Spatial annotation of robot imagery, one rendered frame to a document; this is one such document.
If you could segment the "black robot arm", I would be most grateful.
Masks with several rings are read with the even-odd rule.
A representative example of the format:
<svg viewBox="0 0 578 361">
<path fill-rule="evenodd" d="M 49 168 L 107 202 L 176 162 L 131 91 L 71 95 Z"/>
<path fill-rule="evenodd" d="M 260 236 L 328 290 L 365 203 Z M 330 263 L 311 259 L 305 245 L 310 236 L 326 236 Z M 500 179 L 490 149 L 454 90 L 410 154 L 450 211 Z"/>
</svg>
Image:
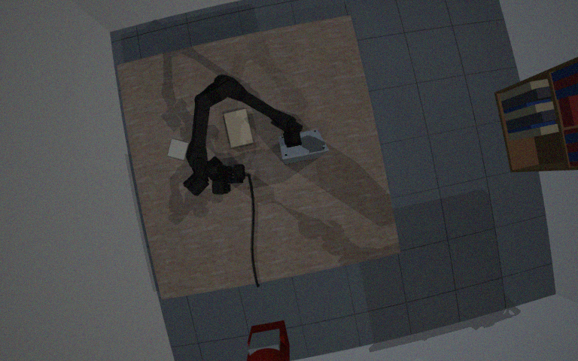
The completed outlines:
<svg viewBox="0 0 578 361">
<path fill-rule="evenodd" d="M 298 123 L 294 117 L 277 111 L 258 97 L 253 96 L 235 78 L 225 74 L 218 75 L 214 82 L 194 99 L 192 137 L 186 152 L 186 159 L 193 170 L 193 174 L 184 182 L 184 187 L 195 196 L 199 196 L 209 185 L 207 177 L 218 178 L 223 172 L 222 162 L 216 156 L 208 161 L 205 141 L 210 107 L 222 102 L 227 97 L 244 102 L 269 117 L 272 120 L 271 124 L 284 130 L 284 143 L 287 147 L 302 144 L 300 131 L 302 131 L 303 125 Z M 228 178 L 211 180 L 213 194 L 228 194 L 230 191 L 230 185 L 227 184 Z"/>
</svg>

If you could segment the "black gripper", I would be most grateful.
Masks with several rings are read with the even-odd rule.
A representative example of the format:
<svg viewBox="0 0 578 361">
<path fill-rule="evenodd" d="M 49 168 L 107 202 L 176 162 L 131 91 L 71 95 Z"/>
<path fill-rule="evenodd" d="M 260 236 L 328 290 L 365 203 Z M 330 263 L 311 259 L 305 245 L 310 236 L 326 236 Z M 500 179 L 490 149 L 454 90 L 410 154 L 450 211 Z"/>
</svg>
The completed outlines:
<svg viewBox="0 0 578 361">
<path fill-rule="evenodd" d="M 243 164 L 233 165 L 233 171 L 231 166 L 226 166 L 223 163 L 221 164 L 221 167 L 223 169 L 222 175 L 218 178 L 210 178 L 210 179 L 220 180 L 223 178 L 228 178 L 229 181 L 232 180 L 232 177 L 234 178 L 234 180 L 245 179 L 245 167 L 243 166 Z"/>
</svg>

